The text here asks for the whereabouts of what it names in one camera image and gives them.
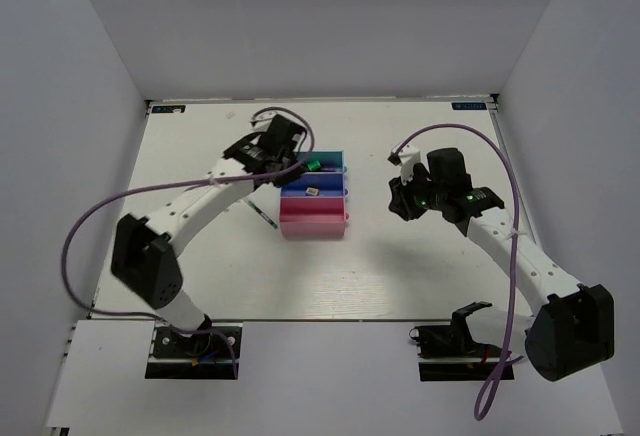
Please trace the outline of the black highlighter green cap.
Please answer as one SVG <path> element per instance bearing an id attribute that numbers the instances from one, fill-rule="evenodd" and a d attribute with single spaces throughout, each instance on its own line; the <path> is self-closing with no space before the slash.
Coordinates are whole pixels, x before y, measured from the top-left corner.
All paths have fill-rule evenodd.
<path id="1" fill-rule="evenodd" d="M 319 172 L 322 170 L 322 163 L 319 160 L 311 160 L 306 164 L 306 170 L 308 172 Z"/>

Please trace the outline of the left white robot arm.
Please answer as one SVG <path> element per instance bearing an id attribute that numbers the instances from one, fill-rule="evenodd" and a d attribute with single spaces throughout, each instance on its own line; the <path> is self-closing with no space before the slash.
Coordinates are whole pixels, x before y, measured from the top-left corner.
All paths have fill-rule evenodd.
<path id="1" fill-rule="evenodd" d="M 211 343 L 211 322 L 183 289 L 178 258 L 217 216 L 265 184 L 281 187 L 304 173 L 296 148 L 314 138 L 308 122 L 281 107 L 251 118 L 252 131 L 225 149 L 206 177 L 155 211 L 127 214 L 116 226 L 110 271 L 199 355 Z"/>

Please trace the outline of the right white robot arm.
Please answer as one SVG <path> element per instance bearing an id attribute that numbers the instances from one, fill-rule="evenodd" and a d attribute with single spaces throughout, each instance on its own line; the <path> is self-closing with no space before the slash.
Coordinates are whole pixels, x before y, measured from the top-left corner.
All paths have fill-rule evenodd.
<path id="1" fill-rule="evenodd" d="M 399 176 L 389 182 L 389 209 L 405 221 L 439 212 L 504 272 L 531 309 L 513 319 L 511 348 L 548 381 L 558 381 L 614 355 L 614 300 L 602 285 L 586 286 L 560 268 L 530 237 L 516 233 L 513 217 L 488 187 L 475 187 L 462 153 L 444 148 L 422 156 L 395 149 Z"/>

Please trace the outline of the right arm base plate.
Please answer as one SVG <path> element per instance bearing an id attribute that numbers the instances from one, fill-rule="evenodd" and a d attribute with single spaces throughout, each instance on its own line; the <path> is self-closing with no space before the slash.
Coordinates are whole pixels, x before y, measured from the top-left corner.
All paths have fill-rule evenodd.
<path id="1" fill-rule="evenodd" d="M 409 331 L 418 349 L 421 382 L 473 382 L 485 380 L 499 361 L 502 332 L 498 345 L 472 336 L 468 319 L 492 308 L 488 302 L 468 304 L 451 315 L 444 324 L 421 324 Z"/>

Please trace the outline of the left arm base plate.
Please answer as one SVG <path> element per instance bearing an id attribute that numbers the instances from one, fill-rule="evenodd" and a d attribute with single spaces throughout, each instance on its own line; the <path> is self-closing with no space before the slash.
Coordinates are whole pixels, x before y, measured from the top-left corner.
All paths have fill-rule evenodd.
<path id="1" fill-rule="evenodd" d="M 157 326 L 146 364 L 147 380 L 235 380 L 242 343 L 241 325 L 217 326 L 223 335 L 201 335 L 196 340 Z"/>

